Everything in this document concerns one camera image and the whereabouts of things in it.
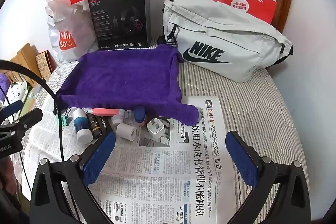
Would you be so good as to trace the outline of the green binder clip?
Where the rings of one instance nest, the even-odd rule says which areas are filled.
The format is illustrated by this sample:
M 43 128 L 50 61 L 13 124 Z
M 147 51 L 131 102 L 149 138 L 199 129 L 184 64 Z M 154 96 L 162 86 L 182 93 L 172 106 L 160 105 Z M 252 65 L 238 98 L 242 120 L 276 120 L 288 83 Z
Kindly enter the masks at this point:
M 61 124 L 63 127 L 69 126 L 71 121 L 71 109 L 67 108 L 63 110 L 60 114 L 60 118 L 58 116 L 58 111 L 56 108 L 54 108 L 54 114 L 56 116 L 56 120 L 58 124 Z

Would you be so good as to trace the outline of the white USB night light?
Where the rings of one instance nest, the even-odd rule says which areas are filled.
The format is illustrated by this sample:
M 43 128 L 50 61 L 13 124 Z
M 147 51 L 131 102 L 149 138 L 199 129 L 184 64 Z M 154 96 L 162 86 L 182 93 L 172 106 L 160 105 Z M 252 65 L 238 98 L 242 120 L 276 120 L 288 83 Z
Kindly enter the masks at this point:
M 118 114 L 111 118 L 112 125 L 117 126 L 121 123 L 134 124 L 134 111 L 132 110 L 120 110 Z

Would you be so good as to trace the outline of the pink grey handle tool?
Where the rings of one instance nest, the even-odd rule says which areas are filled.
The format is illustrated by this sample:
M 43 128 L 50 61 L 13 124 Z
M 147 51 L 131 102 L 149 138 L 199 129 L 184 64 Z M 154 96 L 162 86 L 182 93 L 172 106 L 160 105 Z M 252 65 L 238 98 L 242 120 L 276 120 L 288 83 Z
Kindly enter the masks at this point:
M 115 115 L 124 115 L 125 110 L 123 110 L 123 109 L 93 108 L 93 109 L 87 110 L 87 113 L 93 114 L 95 116 L 113 117 Z

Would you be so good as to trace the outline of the pink jar blue lid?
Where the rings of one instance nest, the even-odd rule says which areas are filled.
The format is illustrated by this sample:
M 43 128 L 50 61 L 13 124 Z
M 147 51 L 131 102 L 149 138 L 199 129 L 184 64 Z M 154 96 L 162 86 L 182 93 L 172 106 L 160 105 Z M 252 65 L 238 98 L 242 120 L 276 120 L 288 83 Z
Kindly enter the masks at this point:
M 146 123 L 147 113 L 144 106 L 138 105 L 134 108 L 134 119 L 140 126 L 143 126 Z

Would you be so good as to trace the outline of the white Nike waist bag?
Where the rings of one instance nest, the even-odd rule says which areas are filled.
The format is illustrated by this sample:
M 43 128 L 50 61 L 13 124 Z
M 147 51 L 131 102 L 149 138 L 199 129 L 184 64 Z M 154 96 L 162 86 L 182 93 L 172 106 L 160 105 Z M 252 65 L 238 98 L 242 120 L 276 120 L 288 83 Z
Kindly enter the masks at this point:
M 184 61 L 244 83 L 283 62 L 293 45 L 270 24 L 220 2 L 165 0 L 161 41 Z

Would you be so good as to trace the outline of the purple plush toy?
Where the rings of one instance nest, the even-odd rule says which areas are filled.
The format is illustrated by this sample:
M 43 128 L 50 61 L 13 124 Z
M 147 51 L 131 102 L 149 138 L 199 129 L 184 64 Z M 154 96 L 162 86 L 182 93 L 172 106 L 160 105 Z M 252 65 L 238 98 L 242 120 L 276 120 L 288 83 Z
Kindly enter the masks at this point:
M 7 94 L 10 85 L 11 85 L 11 83 L 10 83 L 9 79 L 7 78 L 7 76 L 3 73 L 0 73 L 0 86 L 3 89 L 3 91 L 5 92 L 5 94 Z M 3 95 L 2 91 L 0 91 L 0 100 L 2 102 L 4 102 L 4 100 L 5 100 L 5 96 Z

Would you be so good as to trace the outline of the white USB charger plug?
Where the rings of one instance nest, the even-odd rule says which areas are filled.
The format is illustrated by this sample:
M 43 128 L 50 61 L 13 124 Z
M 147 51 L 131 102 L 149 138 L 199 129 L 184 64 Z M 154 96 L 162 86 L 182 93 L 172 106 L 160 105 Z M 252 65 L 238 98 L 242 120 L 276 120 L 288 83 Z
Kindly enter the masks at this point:
M 154 140 L 159 140 L 165 134 L 165 126 L 158 118 L 151 119 L 146 127 L 150 137 Z

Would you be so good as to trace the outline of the black gold Grand Reserve tube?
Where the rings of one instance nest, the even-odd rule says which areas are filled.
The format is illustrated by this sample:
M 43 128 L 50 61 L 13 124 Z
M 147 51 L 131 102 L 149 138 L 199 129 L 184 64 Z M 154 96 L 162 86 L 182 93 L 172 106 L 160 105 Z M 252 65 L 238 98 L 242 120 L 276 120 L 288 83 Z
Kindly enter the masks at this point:
M 98 139 L 101 136 L 102 131 L 101 131 L 101 128 L 99 126 L 99 123 L 96 117 L 91 113 L 87 113 L 87 119 L 88 119 L 88 123 L 91 129 L 93 138 Z

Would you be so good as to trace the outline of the wooden headboard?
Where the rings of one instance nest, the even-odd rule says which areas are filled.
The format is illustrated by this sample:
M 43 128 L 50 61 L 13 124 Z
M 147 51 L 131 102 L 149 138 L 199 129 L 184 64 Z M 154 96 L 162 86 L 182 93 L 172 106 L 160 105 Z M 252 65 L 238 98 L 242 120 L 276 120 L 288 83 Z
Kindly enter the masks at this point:
M 31 46 L 30 43 L 26 43 L 18 52 L 17 55 L 14 56 L 10 61 L 13 63 L 17 63 L 32 72 L 34 72 L 37 76 L 41 78 L 41 73 L 39 71 L 37 61 L 36 61 L 36 55 L 38 54 L 37 49 L 35 46 Z M 1 70 L 1 73 L 6 75 L 9 82 L 12 83 L 21 83 L 26 81 L 29 83 L 33 88 L 36 86 L 36 82 L 32 79 L 29 79 L 28 77 L 21 75 L 17 72 L 13 71 L 4 71 Z

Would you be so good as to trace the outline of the white blue cylinder bottle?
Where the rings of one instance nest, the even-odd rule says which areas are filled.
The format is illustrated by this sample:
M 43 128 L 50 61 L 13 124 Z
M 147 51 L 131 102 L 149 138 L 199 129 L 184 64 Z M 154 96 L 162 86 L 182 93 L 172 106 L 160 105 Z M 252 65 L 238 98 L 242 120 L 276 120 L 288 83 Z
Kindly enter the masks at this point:
M 85 111 L 83 109 L 75 109 L 72 116 L 78 142 L 89 144 L 93 140 L 93 135 Z

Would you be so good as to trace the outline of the purple towel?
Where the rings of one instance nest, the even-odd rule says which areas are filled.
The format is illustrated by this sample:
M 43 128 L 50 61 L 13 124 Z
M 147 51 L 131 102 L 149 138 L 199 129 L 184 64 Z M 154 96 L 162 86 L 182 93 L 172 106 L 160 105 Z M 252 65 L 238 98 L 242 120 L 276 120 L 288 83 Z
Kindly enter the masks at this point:
M 60 110 L 143 106 L 155 117 L 193 126 L 198 109 L 182 103 L 178 83 L 182 57 L 171 46 L 147 50 L 97 51 L 80 57 L 56 93 Z

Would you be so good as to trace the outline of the white Miniso plastic bag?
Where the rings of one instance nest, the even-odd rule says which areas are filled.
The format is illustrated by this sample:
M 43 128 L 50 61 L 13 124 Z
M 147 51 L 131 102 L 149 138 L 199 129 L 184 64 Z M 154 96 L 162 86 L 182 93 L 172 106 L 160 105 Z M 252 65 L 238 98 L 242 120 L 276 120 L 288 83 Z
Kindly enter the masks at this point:
M 69 63 L 98 50 L 88 1 L 47 0 L 47 25 L 56 61 Z

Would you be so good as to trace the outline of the white tape roll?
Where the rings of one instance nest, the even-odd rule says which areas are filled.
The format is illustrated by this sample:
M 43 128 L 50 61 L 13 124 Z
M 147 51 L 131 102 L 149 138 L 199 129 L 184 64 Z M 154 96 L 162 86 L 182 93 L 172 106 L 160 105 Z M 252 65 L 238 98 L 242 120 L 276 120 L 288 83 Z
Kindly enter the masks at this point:
M 116 134 L 123 139 L 134 141 L 137 135 L 137 128 L 129 124 L 120 123 L 117 126 Z

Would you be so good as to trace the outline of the black Horizon case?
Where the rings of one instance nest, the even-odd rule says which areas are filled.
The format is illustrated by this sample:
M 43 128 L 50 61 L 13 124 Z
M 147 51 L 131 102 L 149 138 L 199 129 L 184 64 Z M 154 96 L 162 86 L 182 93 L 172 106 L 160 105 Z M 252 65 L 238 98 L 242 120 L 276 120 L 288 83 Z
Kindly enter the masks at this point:
M 112 132 L 112 128 L 107 117 L 96 116 L 96 120 L 103 135 Z

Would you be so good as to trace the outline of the black headset box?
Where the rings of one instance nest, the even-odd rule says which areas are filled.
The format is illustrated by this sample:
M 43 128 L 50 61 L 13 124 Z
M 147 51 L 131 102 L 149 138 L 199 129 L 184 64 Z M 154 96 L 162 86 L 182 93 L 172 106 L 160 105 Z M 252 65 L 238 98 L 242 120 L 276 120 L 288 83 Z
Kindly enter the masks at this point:
M 150 0 L 88 0 L 88 4 L 100 50 L 149 47 Z

